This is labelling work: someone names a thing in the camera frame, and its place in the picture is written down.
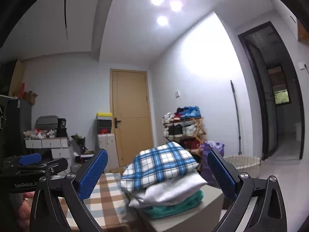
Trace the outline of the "person's left hand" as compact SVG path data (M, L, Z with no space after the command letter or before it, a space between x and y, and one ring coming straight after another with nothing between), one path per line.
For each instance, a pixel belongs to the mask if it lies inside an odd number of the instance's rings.
M33 197L34 192L24 193L23 202L17 209L17 222L23 231L29 231L31 208L27 200L32 199Z

